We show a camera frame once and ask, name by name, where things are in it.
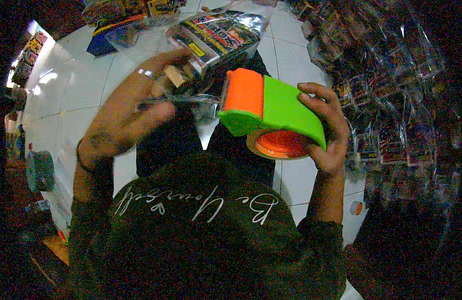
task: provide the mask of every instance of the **yellow label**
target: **yellow label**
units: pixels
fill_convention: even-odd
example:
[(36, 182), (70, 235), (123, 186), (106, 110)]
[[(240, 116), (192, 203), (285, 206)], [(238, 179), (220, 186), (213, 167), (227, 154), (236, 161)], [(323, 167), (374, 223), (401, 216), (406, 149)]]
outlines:
[(194, 43), (189, 44), (189, 48), (198, 56), (201, 57), (204, 55), (204, 52), (201, 51), (201, 49), (198, 48)]

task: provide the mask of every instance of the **clear plastic bag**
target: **clear plastic bag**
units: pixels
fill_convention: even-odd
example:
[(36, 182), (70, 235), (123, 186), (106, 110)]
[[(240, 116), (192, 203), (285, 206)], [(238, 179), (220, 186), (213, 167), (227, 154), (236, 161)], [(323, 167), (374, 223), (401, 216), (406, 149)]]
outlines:
[(214, 70), (236, 69), (254, 55), (272, 12), (250, 0), (235, 1), (180, 21), (166, 35), (170, 45), (193, 52), (189, 63), (208, 82)]

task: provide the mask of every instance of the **packing tape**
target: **packing tape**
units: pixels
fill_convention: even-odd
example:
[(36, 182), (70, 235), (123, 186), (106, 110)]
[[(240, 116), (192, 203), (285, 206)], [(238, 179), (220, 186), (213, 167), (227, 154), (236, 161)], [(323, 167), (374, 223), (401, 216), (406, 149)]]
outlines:
[(246, 146), (258, 156), (273, 160), (296, 160), (308, 157), (309, 139), (287, 130), (255, 130), (246, 138)]

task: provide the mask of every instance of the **ring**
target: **ring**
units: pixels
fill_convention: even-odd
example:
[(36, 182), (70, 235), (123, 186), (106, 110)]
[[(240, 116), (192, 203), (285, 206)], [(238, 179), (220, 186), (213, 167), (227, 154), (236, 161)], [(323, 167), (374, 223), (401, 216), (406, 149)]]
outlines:
[(149, 78), (151, 78), (151, 79), (156, 79), (156, 78), (154, 78), (153, 71), (145, 70), (145, 69), (139, 69), (139, 70), (138, 70), (138, 73), (139, 73), (139, 74), (146, 75), (147, 77), (149, 77)]

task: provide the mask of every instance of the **tattoo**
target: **tattoo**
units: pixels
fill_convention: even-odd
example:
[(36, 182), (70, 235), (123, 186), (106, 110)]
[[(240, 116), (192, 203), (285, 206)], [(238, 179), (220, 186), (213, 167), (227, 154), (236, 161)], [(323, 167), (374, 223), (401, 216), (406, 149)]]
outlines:
[(94, 149), (98, 149), (99, 147), (101, 147), (101, 144), (103, 142), (110, 142), (111, 141), (111, 136), (109, 134), (107, 134), (106, 132), (105, 133), (102, 132), (102, 133), (98, 133), (96, 135), (91, 136), (89, 141), (91, 143), (91, 146)]

